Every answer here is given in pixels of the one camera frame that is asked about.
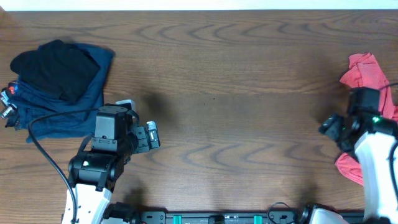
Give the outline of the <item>red t-shirt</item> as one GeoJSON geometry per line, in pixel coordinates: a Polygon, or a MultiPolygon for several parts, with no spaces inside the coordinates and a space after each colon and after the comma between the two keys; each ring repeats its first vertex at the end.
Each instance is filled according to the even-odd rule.
{"type": "MultiPolygon", "coordinates": [[[[368,87],[380,90],[379,112],[384,118],[397,121],[397,105],[392,99],[389,80],[373,54],[350,55],[349,70],[340,78],[340,82],[351,88],[368,87]]],[[[363,185],[360,164],[349,154],[342,153],[335,161],[335,166],[342,176],[363,185]]]]}

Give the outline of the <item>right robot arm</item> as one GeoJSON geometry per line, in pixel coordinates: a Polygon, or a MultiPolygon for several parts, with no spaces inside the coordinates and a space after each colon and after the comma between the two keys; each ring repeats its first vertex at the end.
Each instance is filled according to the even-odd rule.
{"type": "Polygon", "coordinates": [[[334,114],[318,131],[361,166],[365,223],[397,223],[397,122],[379,112],[380,91],[353,88],[346,116],[334,114]]]}

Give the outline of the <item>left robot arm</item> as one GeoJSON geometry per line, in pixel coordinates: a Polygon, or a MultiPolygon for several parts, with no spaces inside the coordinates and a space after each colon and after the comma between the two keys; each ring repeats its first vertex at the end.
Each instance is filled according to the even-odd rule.
{"type": "Polygon", "coordinates": [[[160,147],[156,123],[139,124],[132,100],[102,106],[95,133],[88,136],[69,163],[67,204],[62,223],[140,223],[137,210],[111,203],[116,181],[132,155],[160,147]]]}

